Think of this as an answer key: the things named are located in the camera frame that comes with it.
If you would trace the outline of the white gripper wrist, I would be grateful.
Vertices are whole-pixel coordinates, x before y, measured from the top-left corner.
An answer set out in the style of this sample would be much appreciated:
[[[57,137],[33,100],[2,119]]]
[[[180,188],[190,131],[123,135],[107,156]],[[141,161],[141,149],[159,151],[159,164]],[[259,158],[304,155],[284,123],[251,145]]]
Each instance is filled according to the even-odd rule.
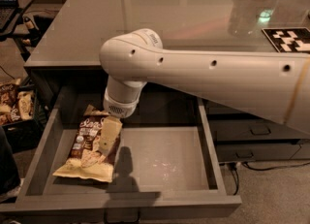
[[[134,113],[144,87],[144,81],[108,77],[103,106],[115,117],[108,116],[104,119],[99,141],[99,150],[102,153],[109,153],[112,149],[122,128],[122,122],[118,118],[127,118]]]

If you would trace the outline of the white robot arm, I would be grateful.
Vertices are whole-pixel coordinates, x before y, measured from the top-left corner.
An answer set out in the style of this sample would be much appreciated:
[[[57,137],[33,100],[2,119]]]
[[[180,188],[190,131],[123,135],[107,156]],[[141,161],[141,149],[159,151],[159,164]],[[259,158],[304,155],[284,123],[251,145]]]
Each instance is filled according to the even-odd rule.
[[[140,29],[105,41],[100,63],[104,109],[119,118],[134,113],[152,82],[310,133],[306,53],[168,50],[156,32]]]

